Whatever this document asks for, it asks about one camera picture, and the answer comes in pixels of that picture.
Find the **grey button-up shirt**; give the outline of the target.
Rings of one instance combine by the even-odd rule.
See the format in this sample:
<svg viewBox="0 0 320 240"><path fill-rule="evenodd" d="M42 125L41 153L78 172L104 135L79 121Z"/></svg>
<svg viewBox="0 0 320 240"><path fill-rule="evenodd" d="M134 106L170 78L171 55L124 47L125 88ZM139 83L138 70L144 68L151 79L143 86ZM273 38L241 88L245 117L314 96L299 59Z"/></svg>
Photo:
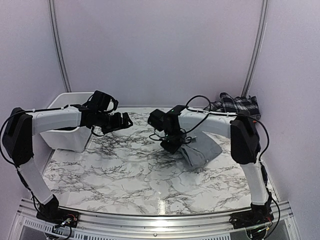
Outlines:
<svg viewBox="0 0 320 240"><path fill-rule="evenodd" d="M190 143L184 143L178 151L191 168L202 168L223 152L220 145L203 131L192 132L189 136Z"/></svg>

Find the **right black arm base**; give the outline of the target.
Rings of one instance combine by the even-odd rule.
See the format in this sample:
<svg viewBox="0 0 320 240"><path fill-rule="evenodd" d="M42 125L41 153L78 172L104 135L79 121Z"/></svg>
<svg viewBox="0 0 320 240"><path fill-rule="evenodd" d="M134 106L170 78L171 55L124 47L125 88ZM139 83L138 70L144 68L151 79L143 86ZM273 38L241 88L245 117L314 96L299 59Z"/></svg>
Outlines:
<svg viewBox="0 0 320 240"><path fill-rule="evenodd" d="M232 213L229 223L232 224L234 229L241 229L269 223L273 220L271 204L267 202L265 205L251 204L250 210Z"/></svg>

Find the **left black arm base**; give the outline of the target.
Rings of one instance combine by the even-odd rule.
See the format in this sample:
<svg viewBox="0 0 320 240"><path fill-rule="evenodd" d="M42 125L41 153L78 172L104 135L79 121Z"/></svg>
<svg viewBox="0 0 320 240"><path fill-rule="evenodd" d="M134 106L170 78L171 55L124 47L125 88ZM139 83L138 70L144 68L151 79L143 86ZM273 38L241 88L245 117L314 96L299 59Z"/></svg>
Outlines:
<svg viewBox="0 0 320 240"><path fill-rule="evenodd" d="M72 228L77 227L79 221L79 212L60 208L59 201L55 195L53 195L52 199L46 204L42 204L40 202L36 203L35 200L33 203L37 210L36 217L38 219L53 223L57 228L64 226L69 226Z"/></svg>

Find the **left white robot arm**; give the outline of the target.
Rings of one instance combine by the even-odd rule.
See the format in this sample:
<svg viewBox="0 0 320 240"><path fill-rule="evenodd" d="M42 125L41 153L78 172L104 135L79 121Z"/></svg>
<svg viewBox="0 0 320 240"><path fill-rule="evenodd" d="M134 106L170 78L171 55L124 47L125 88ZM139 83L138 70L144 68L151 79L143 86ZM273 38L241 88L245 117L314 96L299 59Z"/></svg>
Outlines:
<svg viewBox="0 0 320 240"><path fill-rule="evenodd" d="M128 129L133 122L126 112L94 111L80 104L49 109L12 110L3 129L2 144L22 179L37 200L46 205L44 215L53 223L63 219L63 211L49 203L54 195L38 171L33 153L33 136L65 128L99 127L103 134Z"/></svg>

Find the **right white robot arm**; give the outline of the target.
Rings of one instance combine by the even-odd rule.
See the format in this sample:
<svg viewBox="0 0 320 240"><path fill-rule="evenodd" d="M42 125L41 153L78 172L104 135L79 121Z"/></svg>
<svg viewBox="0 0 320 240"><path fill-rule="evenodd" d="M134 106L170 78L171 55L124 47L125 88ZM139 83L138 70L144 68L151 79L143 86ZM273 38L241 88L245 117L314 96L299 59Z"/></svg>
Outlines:
<svg viewBox="0 0 320 240"><path fill-rule="evenodd" d="M260 137L254 120L245 113L220 113L184 105L177 105L167 112L155 110L148 123L160 133L160 145L167 152L180 151L189 165L203 167L222 153L221 147L207 133L230 139L230 155L240 165L246 177L251 204L247 219L258 224L267 216L265 205L271 196L266 187L258 154Z"/></svg>

